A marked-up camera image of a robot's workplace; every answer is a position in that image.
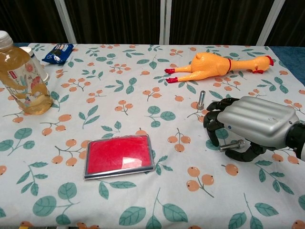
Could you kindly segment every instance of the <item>blue snack bag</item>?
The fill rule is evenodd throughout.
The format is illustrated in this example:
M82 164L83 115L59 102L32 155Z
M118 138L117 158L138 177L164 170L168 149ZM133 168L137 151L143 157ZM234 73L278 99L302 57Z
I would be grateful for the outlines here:
M65 63L73 47L73 44L57 44L42 60L48 63Z

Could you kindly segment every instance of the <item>red ink pad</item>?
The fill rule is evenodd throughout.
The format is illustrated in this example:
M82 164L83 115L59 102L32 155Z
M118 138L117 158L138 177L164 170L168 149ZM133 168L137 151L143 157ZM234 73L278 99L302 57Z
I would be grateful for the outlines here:
M148 135L130 135L88 143L84 179L154 170Z

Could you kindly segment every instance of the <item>bottle label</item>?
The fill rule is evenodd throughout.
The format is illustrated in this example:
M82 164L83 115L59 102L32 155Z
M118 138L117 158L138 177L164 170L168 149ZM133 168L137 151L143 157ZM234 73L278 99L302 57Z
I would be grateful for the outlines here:
M8 81L4 82L8 91L25 107L31 106L39 96L49 94L32 59L21 67L8 71L8 77Z

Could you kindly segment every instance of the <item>tablecloth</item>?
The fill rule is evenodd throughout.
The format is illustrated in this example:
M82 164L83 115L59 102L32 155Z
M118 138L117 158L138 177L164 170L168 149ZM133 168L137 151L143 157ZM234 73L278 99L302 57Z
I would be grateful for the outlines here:
M54 45L29 46L41 60ZM164 69L189 64L197 52L233 60L269 55L274 66L168 84ZM65 64L41 63L54 100L46 113L24 114L0 89L0 225L304 226L305 163L290 148L249 163L228 158L203 128L207 111L196 108L205 90L205 106L254 96L291 106L304 120L305 88L269 47L76 44ZM89 140L136 134L150 136L154 171L83 179ZM226 129L217 136L221 145L242 139Z

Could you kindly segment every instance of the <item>black curtain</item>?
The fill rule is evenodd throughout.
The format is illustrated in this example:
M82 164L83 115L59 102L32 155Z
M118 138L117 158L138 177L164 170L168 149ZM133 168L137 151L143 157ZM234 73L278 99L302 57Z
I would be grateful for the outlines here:
M14 42L68 42L54 0L1 0L0 5L0 30Z
M173 0L170 44L256 45L273 0Z
M65 0L65 3L78 43L159 43L159 0Z
M305 47L305 1L286 0L266 41L269 46Z

